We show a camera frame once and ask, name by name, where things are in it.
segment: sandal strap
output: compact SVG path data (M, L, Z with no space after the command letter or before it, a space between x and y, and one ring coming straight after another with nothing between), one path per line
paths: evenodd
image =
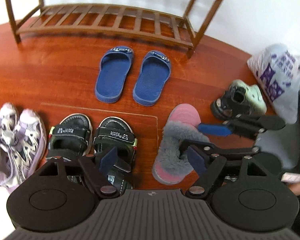
M114 141L114 140L107 139L107 138L99 139L99 138L95 137L93 140L93 147L96 148L98 144L102 144L102 143L110 144L112 146L117 146L119 148L124 148L128 152L130 151L130 149L126 143Z
M53 149L48 151L46 159L49 160L54 156L61 156L66 161L76 161L80 156L82 156L82 154L69 149Z
M135 136L133 133L124 130L119 130L116 128L108 128L108 127L97 128L95 133L95 139L97 138L98 139L109 138L131 146L133 146L135 142Z
M49 135L55 137L71 136L84 141L87 145L91 131L85 127L58 124L52 126Z

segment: pink slipper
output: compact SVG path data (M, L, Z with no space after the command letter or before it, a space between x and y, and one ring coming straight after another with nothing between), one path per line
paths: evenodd
M193 170L179 146L185 139L209 141L197 130L200 123L198 111L193 106L181 104L173 109L163 128L162 141L152 168L152 175L157 181L165 185L177 184Z

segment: circular pad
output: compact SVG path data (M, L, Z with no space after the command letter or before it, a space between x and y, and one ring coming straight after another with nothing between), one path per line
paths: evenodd
M43 189L33 193L30 204L40 210L53 210L63 206L67 201L67 195L57 189Z
M252 210L266 210L274 206L276 199L269 191L249 189L239 195L239 202Z
M227 224L250 232L290 227L298 214L297 197L278 179L244 176L218 188L211 207Z

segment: wooden shoe rack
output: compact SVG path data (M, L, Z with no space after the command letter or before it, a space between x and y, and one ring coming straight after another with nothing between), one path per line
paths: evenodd
M150 41L160 41L168 45L178 45L188 48L187 56L190 58L199 44L202 36L207 30L211 20L217 12L222 0L215 0L211 6L205 20L198 32L195 32L189 20L189 13L196 0L190 0L183 16L171 15L164 12L114 4L44 4L44 0L39 0L39 5L31 10L23 19L16 21L11 0L6 0L9 22L14 38L17 43L21 42L22 33L107 33L120 34L130 38L141 38ZM41 14L30 24L28 20L35 12L40 10ZM65 24L73 14L78 17ZM81 24L87 15L95 15L95 19L89 24ZM112 26L102 26L100 22L106 14L115 15ZM124 16L134 17L133 29L125 28L121 25ZM152 33L141 30L143 19L154 21L154 31ZM172 35L166 36L161 30L163 25L168 25ZM181 29L186 27L187 37L181 38Z

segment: plastic bag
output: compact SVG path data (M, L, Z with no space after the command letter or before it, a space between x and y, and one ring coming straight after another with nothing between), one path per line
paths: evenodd
M300 55L292 54L284 44L274 44L252 56L247 64L277 115L287 123L295 123L300 90Z

